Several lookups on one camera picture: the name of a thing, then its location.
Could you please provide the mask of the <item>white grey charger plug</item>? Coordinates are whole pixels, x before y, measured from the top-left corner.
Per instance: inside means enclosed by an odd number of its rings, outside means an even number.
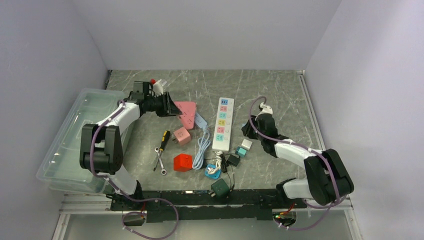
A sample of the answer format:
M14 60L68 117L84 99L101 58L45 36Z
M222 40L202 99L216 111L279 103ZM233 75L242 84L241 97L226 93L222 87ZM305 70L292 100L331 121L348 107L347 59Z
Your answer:
M249 151L252 147L253 142L248 140L248 139L244 139L241 143L241 147L247 151Z

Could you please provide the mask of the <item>teal blue plug adapter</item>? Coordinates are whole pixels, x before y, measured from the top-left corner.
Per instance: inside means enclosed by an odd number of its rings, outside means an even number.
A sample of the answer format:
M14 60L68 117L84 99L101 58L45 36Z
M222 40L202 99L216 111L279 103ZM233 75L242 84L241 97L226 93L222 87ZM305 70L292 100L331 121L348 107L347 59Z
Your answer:
M204 175L210 179L217 180L221 175L222 170L214 164L208 164L205 168Z

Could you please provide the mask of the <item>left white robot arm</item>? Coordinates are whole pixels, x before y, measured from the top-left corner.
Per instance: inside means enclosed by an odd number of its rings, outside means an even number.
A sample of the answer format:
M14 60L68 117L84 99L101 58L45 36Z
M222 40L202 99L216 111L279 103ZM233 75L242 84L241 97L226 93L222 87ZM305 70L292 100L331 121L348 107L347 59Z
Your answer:
M87 123L81 129L79 164L96 178L112 186L124 196L131 210L144 203L142 187L123 166L122 133L144 114L154 112L158 117L173 117L182 112L164 91L163 80L135 81L128 97L117 102L117 108L97 123Z

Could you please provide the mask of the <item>light blue charger plug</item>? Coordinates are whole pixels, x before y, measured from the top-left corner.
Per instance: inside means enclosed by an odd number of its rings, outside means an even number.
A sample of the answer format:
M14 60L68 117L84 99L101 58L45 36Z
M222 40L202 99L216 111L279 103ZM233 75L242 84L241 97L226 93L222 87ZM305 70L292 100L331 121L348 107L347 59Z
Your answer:
M203 131L209 129L208 123L206 122L206 120L198 112L195 113L194 123L196 124L196 126L198 128L202 129Z

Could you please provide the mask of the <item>teal green charger plug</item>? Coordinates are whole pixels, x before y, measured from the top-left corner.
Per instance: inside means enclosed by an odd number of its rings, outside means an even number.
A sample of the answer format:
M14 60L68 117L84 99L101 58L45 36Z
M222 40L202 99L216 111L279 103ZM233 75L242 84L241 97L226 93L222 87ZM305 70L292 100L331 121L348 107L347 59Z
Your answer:
M235 154L236 155L238 155L239 157L241 157L241 158L244 158L245 156L246 156L246 154L247 154L247 150L246 149L244 149L243 147L241 147L241 146L238 146L237 148L236 148L236 150L235 150Z

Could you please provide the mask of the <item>pink socket adapter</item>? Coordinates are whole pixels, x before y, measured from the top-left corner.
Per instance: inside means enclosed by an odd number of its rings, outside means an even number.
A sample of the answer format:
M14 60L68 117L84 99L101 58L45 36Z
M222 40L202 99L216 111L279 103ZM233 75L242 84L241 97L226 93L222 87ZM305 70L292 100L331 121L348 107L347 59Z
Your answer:
M172 133L172 141L180 146L188 144L191 140L192 137L185 127L181 127Z

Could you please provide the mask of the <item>dark green cube socket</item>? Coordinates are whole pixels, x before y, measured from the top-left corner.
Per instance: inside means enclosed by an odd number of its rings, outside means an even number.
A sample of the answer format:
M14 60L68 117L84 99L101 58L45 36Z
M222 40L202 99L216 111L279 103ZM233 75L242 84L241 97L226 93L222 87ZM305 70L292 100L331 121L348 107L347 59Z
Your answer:
M218 179L211 185L210 195L212 198L222 199L226 198L230 192L229 185L223 180Z

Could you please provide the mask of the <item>black charger with thin cable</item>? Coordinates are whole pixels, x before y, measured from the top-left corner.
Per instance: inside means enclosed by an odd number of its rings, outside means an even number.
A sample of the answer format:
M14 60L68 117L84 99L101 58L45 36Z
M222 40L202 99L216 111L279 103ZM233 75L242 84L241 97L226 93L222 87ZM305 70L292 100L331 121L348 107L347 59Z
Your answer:
M232 191L235 187L235 172L233 167L237 167L240 163L241 157L235 153L227 153L227 154L221 154L221 170L222 173L228 174L228 167L230 167L232 172L232 177L230 177L230 191Z

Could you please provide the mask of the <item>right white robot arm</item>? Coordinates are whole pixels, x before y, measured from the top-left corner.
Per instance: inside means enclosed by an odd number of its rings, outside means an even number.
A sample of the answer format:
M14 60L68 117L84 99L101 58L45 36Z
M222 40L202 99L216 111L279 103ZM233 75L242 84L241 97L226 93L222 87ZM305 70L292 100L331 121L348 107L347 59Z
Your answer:
M241 131L245 137L259 140L267 154L305 170L304 179L289 178L276 185L279 191L275 200L280 207L289 207L295 199L312 199L323 208L354 191L354 183L336 150L308 148L279 134L270 113L251 115Z

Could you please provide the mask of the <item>red cube socket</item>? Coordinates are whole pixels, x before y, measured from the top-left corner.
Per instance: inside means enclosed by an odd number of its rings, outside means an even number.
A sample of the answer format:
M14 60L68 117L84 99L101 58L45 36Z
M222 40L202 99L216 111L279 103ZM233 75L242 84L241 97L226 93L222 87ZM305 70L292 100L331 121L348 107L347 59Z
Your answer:
M173 158L173 170L176 172L188 172L192 166L193 157L190 154L181 153Z

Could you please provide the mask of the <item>pink triangular power strip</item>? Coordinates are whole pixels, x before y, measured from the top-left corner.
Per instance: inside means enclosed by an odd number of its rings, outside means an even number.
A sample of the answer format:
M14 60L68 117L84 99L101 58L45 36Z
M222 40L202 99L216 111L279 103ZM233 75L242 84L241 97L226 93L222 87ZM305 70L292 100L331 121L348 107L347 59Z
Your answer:
M193 101L176 101L175 105L181 111L177 118L187 130L194 128L197 105Z

